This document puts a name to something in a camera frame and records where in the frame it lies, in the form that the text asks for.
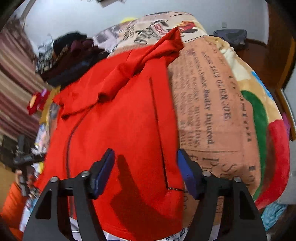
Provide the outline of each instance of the blue fabric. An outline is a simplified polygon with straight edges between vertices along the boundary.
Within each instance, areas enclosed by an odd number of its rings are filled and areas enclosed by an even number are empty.
[[[268,205],[261,215],[265,231],[269,230],[279,219],[282,213],[286,210],[288,205],[273,202]]]
[[[261,79],[259,78],[259,76],[255,73],[255,71],[252,71],[252,75],[256,78],[256,80],[258,81],[258,83],[263,87],[263,89],[265,90],[265,93],[267,94],[267,96],[269,98],[271,98],[272,100],[274,100],[270,94],[270,92],[266,89],[265,85],[262,83]]]
[[[102,167],[102,170],[100,171],[100,173],[96,179],[96,186],[95,186],[95,190],[94,190],[95,196],[99,196],[99,195],[103,194],[104,189],[105,189],[107,182],[109,180],[111,171],[113,169],[114,163],[115,163],[115,153],[112,150],[110,152],[110,154],[108,155],[108,157]]]
[[[177,163],[189,194],[194,198],[197,198],[196,181],[194,175],[180,150],[178,150]]]

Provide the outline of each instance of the red cloth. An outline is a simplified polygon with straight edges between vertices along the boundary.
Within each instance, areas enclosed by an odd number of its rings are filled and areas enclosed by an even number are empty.
[[[266,190],[255,201],[258,209],[266,207],[276,201],[284,192],[290,173],[290,149],[288,136],[283,134],[285,129],[283,120],[275,120],[268,125],[268,131],[275,151],[274,176]]]
[[[57,129],[37,186],[89,170],[112,148],[114,168],[94,201],[102,228],[134,241],[179,232],[183,193],[168,187],[184,185],[167,66],[182,48],[174,28],[153,46],[102,60],[57,95]]]
[[[36,96],[36,100],[34,101],[32,108],[30,107],[30,102],[27,106],[27,110],[28,110],[29,115],[36,113],[37,110],[43,110],[45,102],[46,102],[49,94],[50,94],[50,91],[46,90],[44,96],[42,96],[40,92],[36,92],[32,95],[32,98],[33,98],[33,96]]]

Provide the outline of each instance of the person's hand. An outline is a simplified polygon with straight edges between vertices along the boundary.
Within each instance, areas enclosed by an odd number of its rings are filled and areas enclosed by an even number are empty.
[[[22,174],[21,170],[16,170],[15,171],[15,183],[20,187],[20,180],[19,177]],[[29,188],[33,187],[34,182],[36,181],[36,178],[33,174],[29,174],[28,175],[28,181],[27,181],[27,185]]]

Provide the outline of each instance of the bed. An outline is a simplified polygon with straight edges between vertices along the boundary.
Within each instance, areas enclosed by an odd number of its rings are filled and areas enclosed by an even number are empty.
[[[288,180],[289,145],[285,126],[269,91],[227,42],[209,36],[196,18],[185,12],[146,15],[107,28],[93,40],[113,56],[153,45],[174,27],[179,27],[184,43],[180,56],[168,67],[180,148],[216,176],[240,176],[257,208],[266,207],[280,197]],[[219,73],[215,72],[214,63],[229,66],[231,71],[224,73],[227,83],[217,80],[206,87],[195,86],[201,77],[200,72],[193,70],[197,59],[204,59],[216,77]],[[210,102],[209,93],[215,93]],[[199,99],[203,99],[204,108],[197,105]],[[210,109],[216,119],[205,111]],[[207,145],[200,145],[199,132],[206,133]],[[220,222],[222,203],[223,197],[218,200],[214,224]],[[197,205],[185,188],[183,227],[191,223]]]

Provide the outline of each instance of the clothes pile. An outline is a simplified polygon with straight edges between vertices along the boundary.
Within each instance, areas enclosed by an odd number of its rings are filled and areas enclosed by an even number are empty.
[[[36,73],[51,86],[64,89],[109,55],[93,45],[92,39],[78,32],[51,39],[40,48]]]
[[[250,173],[260,176],[252,106],[210,40],[183,45],[173,28],[154,45],[100,61],[62,90],[54,97],[58,124],[36,187],[88,170],[112,147],[115,165],[94,201],[103,230],[127,240],[159,240],[188,227],[197,206],[186,195],[178,146],[217,176],[239,173],[245,183]],[[238,165],[254,168],[242,172],[233,168]],[[75,219],[72,199],[69,212]]]

